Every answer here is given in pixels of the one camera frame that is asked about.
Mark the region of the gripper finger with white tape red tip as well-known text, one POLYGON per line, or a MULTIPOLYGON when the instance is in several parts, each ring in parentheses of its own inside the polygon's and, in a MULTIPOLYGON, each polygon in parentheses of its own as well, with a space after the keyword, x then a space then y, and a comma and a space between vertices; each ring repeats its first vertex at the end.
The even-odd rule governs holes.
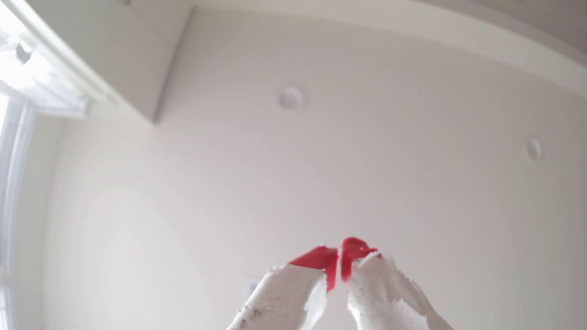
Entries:
POLYGON ((228 329, 312 329, 336 283, 337 248, 319 245, 263 277, 228 329))
POLYGON ((391 256, 361 239, 341 242, 341 280, 357 329, 452 329, 391 256))

